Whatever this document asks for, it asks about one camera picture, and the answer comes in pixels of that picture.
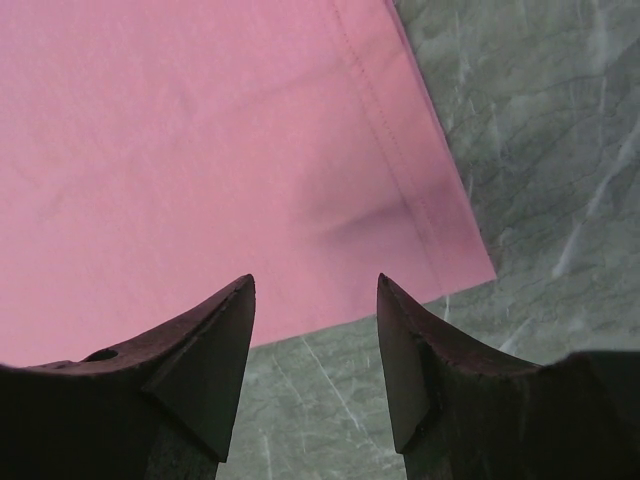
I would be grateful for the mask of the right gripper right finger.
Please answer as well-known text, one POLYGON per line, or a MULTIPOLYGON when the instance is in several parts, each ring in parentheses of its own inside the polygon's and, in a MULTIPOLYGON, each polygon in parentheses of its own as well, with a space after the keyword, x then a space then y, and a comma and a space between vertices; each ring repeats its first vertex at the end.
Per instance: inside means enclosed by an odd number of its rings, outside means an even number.
POLYGON ((377 330, 396 451, 410 479, 635 479, 639 355, 537 365, 426 310, 387 276, 377 330))

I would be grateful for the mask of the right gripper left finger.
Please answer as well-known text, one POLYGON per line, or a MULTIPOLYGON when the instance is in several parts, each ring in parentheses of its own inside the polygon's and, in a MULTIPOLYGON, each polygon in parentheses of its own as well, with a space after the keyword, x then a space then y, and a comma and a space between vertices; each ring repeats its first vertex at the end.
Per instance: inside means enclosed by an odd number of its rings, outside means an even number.
POLYGON ((256 307, 245 275, 85 359, 1 369, 5 479, 212 479, 229 455, 256 307))

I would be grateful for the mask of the pink t shirt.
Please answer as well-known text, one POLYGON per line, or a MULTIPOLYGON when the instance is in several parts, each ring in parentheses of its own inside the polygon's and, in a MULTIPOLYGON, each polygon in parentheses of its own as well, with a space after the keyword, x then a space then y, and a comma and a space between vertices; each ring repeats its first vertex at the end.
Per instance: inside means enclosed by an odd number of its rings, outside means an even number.
POLYGON ((77 360, 251 274, 252 342, 494 268, 388 1, 5 1, 1 359, 77 360))

